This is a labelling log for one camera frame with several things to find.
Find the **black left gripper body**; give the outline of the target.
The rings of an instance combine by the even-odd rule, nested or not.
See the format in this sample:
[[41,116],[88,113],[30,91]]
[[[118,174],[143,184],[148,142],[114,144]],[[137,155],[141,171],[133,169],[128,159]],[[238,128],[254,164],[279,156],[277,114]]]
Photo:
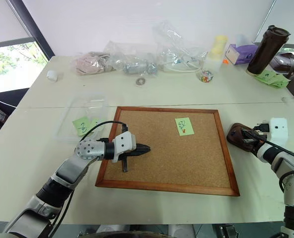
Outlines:
[[122,171],[124,173],[126,173],[128,171],[127,157],[128,156],[139,156],[140,155],[140,147],[141,147],[141,145],[139,143],[137,143],[135,150],[124,152],[123,154],[119,155],[118,160],[122,162]]

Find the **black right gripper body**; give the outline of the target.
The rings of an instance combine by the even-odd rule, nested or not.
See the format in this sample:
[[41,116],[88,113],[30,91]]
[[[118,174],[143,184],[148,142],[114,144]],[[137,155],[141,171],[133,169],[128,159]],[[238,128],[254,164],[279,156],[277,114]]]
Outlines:
[[268,139],[268,133],[270,132],[269,123],[260,123],[252,128],[252,137],[257,141],[266,142]]

